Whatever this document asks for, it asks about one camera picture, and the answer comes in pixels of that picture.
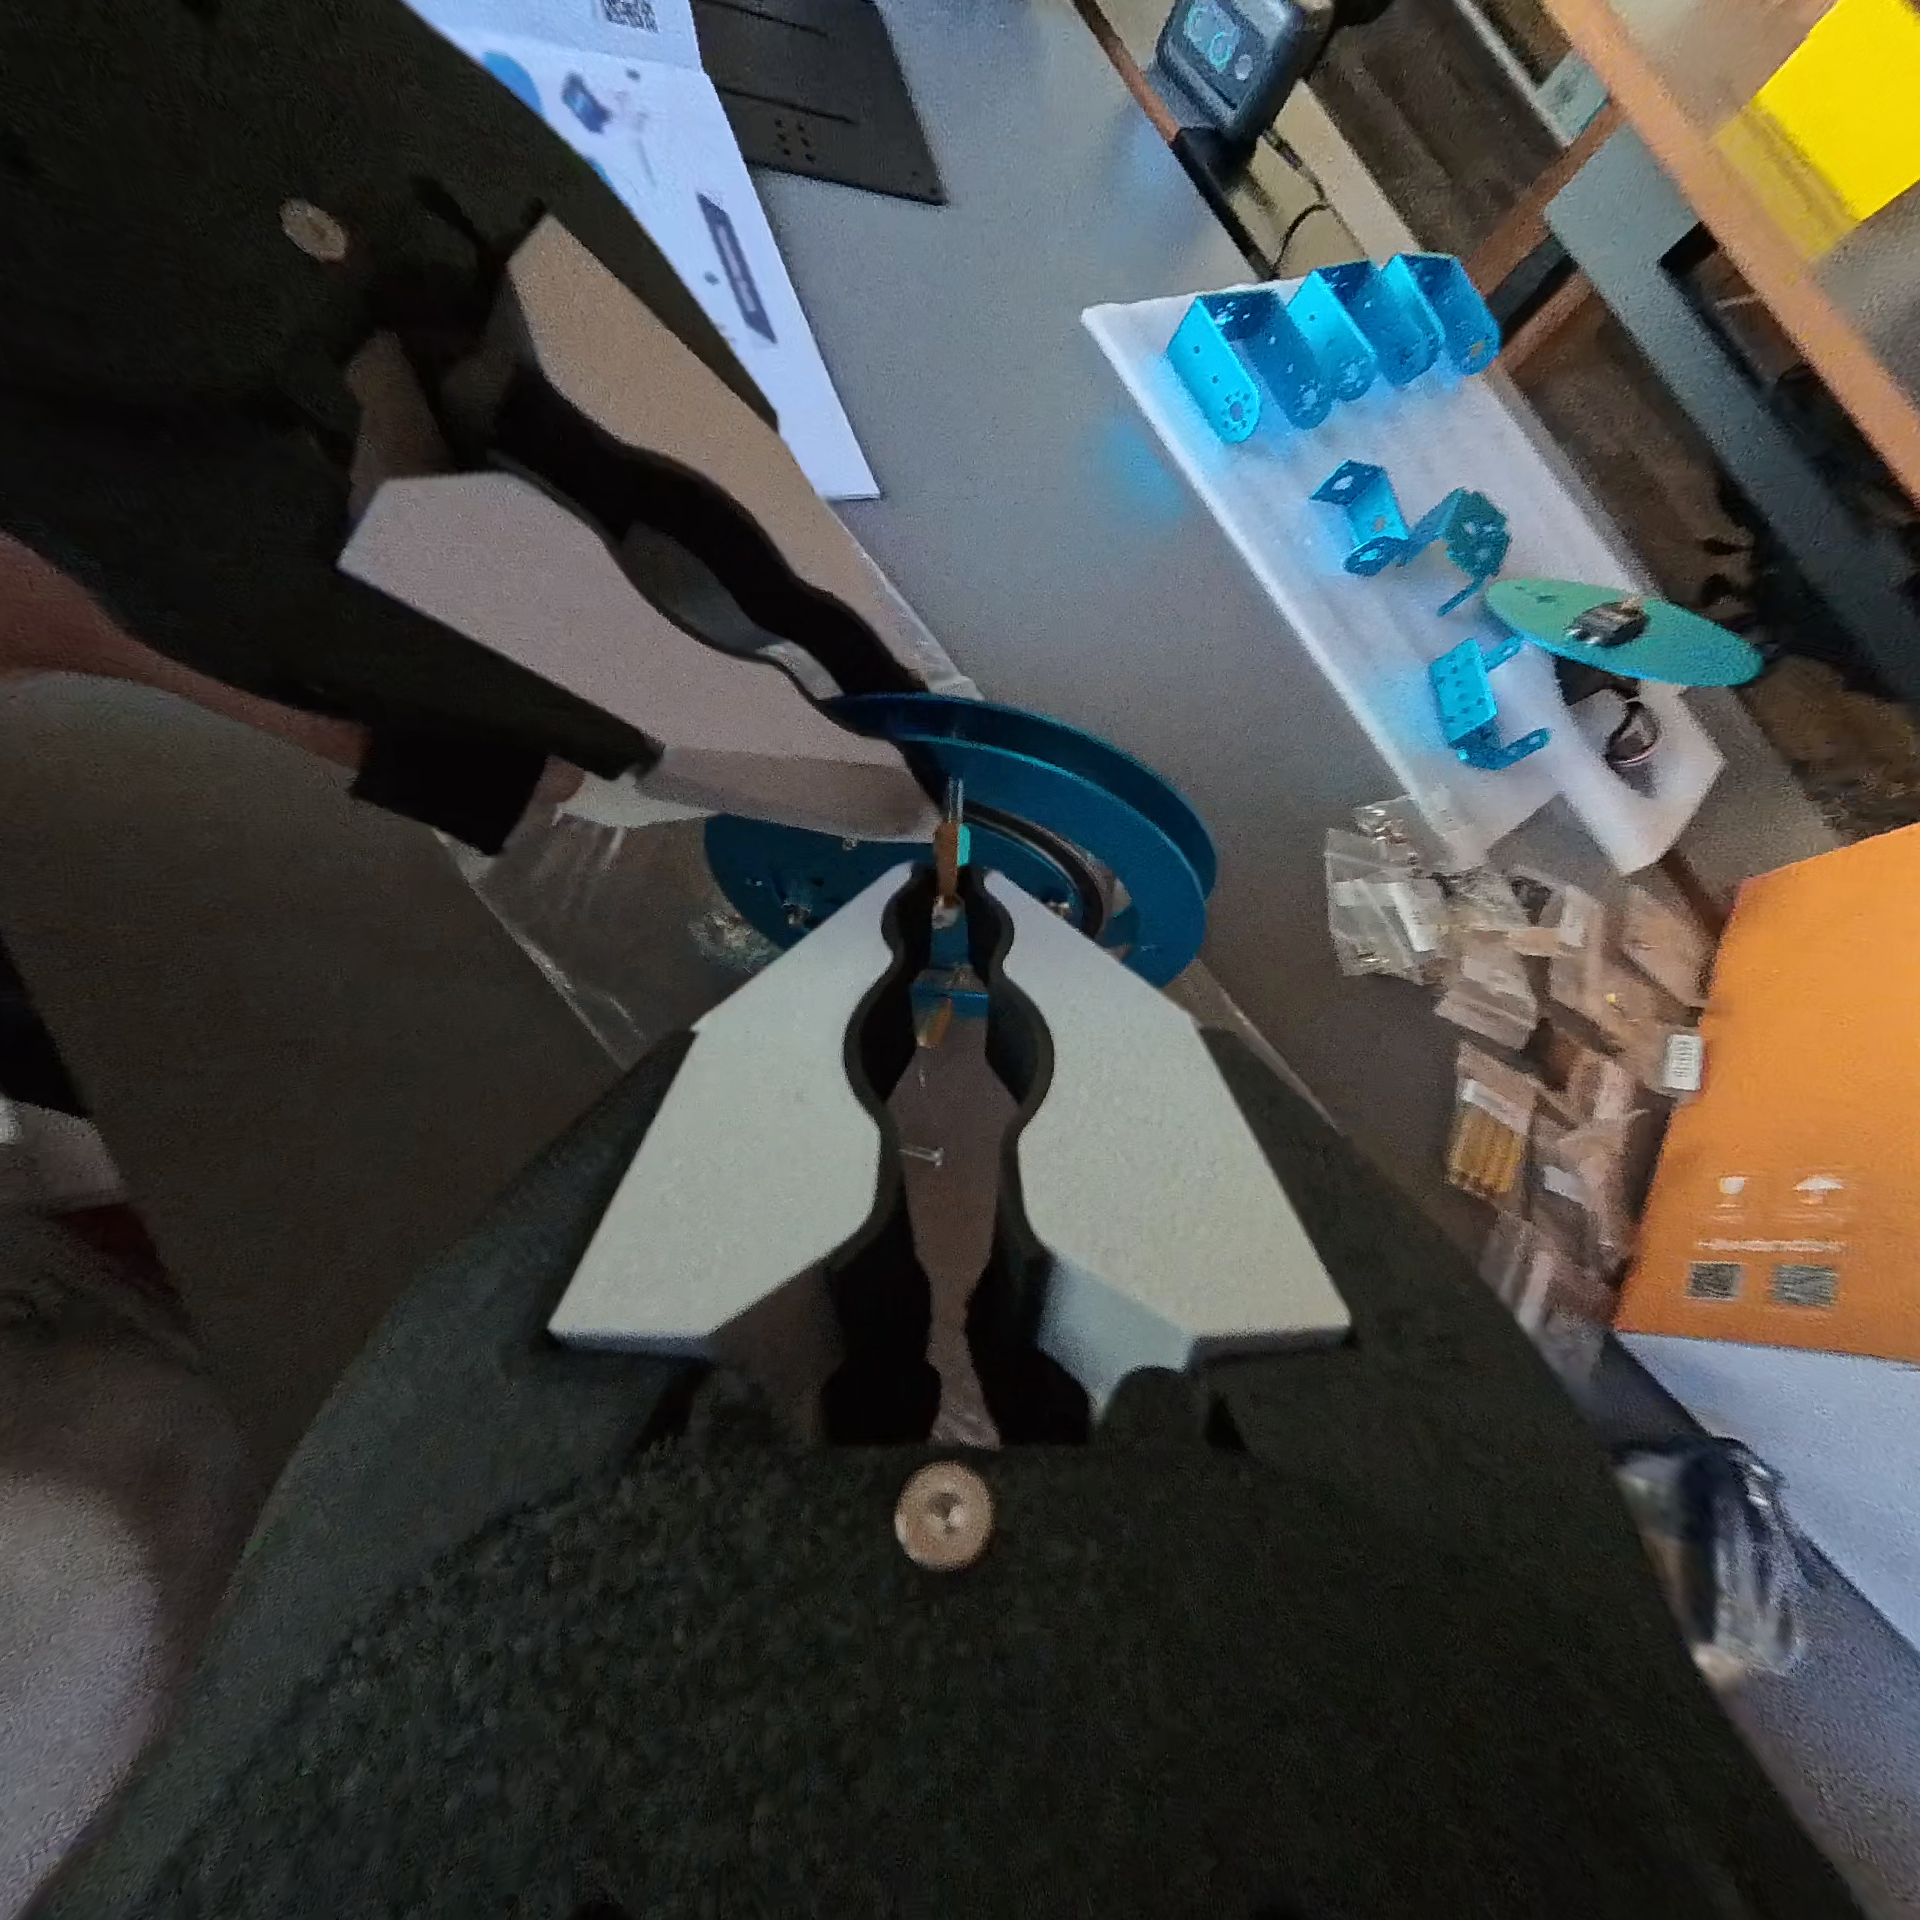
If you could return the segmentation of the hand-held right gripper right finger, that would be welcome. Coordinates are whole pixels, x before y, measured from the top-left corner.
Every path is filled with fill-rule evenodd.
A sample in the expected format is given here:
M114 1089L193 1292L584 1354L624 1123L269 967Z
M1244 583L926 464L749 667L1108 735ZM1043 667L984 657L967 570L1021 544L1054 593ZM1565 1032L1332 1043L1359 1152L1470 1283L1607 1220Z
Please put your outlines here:
M1130 1378L1347 1343L1209 1032L1016 880L966 877L1016 1104L966 1340L1005 1447L1080 1443Z

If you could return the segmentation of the person's left hand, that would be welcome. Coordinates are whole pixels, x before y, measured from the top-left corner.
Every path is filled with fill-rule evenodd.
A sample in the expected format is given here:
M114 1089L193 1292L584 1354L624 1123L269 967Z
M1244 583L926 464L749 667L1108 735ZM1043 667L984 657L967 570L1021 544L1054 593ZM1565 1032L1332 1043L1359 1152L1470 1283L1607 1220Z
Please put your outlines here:
M4 537L4 686L53 678L148 687L353 771L367 753L365 727L265 702L148 647L59 569Z

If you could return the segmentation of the white foam sheet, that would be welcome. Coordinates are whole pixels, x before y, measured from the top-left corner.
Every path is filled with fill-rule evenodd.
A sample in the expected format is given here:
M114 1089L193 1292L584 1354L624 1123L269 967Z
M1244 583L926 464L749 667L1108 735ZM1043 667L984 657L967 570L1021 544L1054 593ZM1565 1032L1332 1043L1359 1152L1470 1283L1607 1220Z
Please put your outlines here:
M1347 532L1311 502L1313 488L1359 459L1388 469L1408 523L1454 488L1487 495L1508 516L1511 573L1638 588L1638 563L1498 374L1430 372L1411 387L1339 402L1311 433L1265 414L1246 445L1218 442L1163 357L1188 301L1100 302L1085 307L1081 325L1400 791L1426 803L1442 841L1476 864L1495 849L1475 815L1476 776L1490 771L1444 744L1426 667L1460 641L1498 641L1504 626L1481 595L1436 615L1451 588L1444 567L1389 567L1372 581L1346 573Z

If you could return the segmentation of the blue round rotating base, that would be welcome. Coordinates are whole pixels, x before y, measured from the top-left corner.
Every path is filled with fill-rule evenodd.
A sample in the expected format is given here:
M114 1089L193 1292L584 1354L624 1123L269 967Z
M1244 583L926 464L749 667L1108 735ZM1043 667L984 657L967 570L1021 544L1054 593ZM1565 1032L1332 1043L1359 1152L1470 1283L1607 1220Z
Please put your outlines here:
M1213 838L1136 758L1053 718L935 692L841 694L828 714L900 749L941 807L949 780L966 781L964 878L1016 880L1155 987L1199 955L1218 877ZM713 820L702 849L719 893L774 947L809 939L904 860L933 873L931 838L879 844L737 817ZM949 931L931 925L913 1024L935 997L953 1001L953 1028L987 1017L967 909Z

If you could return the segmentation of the teal round plate with servo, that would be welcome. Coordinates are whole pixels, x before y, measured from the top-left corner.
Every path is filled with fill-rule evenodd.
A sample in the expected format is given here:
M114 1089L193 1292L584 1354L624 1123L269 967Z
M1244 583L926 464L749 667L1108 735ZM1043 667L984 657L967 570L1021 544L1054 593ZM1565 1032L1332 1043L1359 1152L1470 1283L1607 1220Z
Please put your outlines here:
M1749 641L1646 591L1498 578L1481 599L1537 651L1617 681L1740 687L1765 673L1765 656Z

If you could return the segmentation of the small black display device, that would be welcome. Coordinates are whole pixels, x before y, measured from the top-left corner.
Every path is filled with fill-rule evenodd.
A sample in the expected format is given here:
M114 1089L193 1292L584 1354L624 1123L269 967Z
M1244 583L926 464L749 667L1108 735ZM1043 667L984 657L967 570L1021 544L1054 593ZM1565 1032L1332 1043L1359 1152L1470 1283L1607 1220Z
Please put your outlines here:
M1177 3L1156 65L1206 130L1250 149L1308 80L1336 25L1332 3Z

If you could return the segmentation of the dark bag of parts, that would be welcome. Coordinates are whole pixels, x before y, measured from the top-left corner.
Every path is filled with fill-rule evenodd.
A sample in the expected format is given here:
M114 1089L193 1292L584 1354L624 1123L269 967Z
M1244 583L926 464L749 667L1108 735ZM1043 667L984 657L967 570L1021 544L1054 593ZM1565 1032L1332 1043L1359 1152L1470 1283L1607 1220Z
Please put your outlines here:
M1614 1473L1695 1667L1715 1688L1790 1673L1806 1569L1782 1478L1712 1435L1621 1450Z

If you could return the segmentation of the white assembly guide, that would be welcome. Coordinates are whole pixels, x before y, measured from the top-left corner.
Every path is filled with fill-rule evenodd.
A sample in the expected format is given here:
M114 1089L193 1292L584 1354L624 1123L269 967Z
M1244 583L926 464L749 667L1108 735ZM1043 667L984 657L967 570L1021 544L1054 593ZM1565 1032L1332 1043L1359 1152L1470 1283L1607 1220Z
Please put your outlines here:
M415 3L641 220L828 502L879 498L760 203L688 3Z

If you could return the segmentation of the orange cardboard box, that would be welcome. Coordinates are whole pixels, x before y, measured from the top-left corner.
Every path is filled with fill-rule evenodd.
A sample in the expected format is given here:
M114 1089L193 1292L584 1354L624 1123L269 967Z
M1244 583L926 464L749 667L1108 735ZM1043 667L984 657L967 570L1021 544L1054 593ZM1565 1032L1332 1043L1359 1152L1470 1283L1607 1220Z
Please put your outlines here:
M1621 1345L1919 1643L1919 829L1749 880Z

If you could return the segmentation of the dark teal bracket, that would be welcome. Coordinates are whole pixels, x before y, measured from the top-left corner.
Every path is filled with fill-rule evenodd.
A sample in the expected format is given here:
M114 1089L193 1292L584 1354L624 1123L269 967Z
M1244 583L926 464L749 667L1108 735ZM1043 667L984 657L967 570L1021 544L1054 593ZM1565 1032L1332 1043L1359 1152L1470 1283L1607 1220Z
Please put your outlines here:
M1444 567L1451 578L1436 615L1462 612L1502 576L1508 559L1508 516L1481 491L1454 488L1408 533L1400 567L1419 573Z

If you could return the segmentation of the pile of small hardware bags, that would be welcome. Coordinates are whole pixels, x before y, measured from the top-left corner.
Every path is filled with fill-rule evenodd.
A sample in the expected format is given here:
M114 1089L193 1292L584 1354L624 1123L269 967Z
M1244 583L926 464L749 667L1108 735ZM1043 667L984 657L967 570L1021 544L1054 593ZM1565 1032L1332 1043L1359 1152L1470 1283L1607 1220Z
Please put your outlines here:
M1332 954L1451 1032L1444 1184L1491 1213L1481 1275L1555 1374L1596 1379L1669 1120L1704 1089L1718 925L1667 884L1611 896L1447 864L1409 798L1323 838Z

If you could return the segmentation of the yellow plastic bins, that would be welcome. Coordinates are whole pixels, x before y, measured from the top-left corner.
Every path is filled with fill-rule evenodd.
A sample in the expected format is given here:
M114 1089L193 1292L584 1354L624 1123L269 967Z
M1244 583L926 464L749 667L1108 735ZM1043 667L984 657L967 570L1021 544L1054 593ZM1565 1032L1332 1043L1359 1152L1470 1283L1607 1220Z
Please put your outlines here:
M1919 182L1911 3L1740 5L1715 152L1806 263Z

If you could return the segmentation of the long wooden table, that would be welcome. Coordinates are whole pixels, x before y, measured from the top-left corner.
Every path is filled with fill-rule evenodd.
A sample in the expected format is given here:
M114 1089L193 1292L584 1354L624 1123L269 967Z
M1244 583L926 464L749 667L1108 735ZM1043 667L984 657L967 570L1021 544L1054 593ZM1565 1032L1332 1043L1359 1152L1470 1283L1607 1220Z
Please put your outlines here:
M1802 261L1715 152L1740 5L1548 5L1617 114L1548 229L1841 666L1916 707L1919 187Z

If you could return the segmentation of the blue perforated U bracket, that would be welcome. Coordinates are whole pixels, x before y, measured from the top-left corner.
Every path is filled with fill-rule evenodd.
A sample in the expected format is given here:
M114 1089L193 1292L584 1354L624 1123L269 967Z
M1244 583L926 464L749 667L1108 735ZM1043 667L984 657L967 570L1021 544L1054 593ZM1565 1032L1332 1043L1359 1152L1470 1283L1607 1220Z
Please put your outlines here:
M1502 735L1502 709L1491 678L1521 653L1523 637L1519 636L1495 642L1466 637L1430 663L1430 692L1442 739L1462 764L1476 771L1508 771L1552 743L1548 727L1511 739Z

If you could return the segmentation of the large blue U bracket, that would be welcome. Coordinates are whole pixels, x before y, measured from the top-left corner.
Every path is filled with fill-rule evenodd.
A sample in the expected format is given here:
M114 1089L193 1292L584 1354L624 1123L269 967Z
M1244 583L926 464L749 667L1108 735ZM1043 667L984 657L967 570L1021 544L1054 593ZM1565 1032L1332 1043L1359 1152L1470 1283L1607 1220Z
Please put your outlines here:
M1379 268L1347 261L1308 273L1289 301L1289 315L1313 348L1313 357L1337 402L1358 402L1384 379L1375 331Z
M1270 285L1194 295L1163 357L1213 438L1246 445L1264 416L1265 387L1256 367L1281 299Z
M1502 323L1476 280L1451 253L1397 253L1382 268L1405 321L1433 348L1430 369L1476 378L1502 356Z

